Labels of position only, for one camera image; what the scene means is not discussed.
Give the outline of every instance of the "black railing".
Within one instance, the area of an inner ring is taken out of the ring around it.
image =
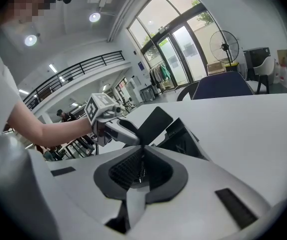
[[[59,73],[53,75],[52,77],[44,81],[41,85],[39,85],[36,89],[29,93],[28,96],[23,100],[23,102],[30,110],[33,110],[46,97],[48,97],[50,94],[57,91],[67,83],[89,72],[124,60],[125,59],[122,54],[122,51],[119,50],[81,61],[60,71]]]

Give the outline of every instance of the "black chair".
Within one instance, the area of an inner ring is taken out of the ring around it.
[[[189,84],[188,86],[186,86],[178,95],[177,97],[177,102],[181,102],[184,97],[187,95],[187,93],[189,93],[190,95],[190,99],[193,99],[193,96],[195,94],[195,91],[197,89],[199,85],[199,82],[194,82],[192,84]]]
[[[199,81],[193,100],[253,95],[252,88],[235,71],[206,76]]]

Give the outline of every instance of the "black rectangular strip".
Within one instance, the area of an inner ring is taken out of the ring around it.
[[[70,167],[66,167],[66,168],[62,168],[62,169],[58,169],[58,170],[52,170],[50,171],[52,173],[52,175],[54,177],[59,176],[59,175],[63,175],[63,174],[68,174],[71,173],[73,171],[75,171],[75,168]]]
[[[215,193],[241,229],[257,220],[252,211],[229,188],[217,190]]]

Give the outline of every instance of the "white table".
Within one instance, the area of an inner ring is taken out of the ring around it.
[[[287,198],[287,94],[142,105],[127,115],[137,127],[155,107],[178,117],[210,159],[260,193],[270,205]],[[159,144],[164,133],[153,143]],[[115,142],[99,154],[121,149]]]

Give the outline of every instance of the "white pillar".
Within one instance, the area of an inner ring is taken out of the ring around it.
[[[41,117],[42,117],[42,119],[44,120],[44,122],[46,124],[53,124],[53,121],[52,121],[52,119],[50,118],[50,116],[49,116],[49,114],[47,112],[42,113]]]

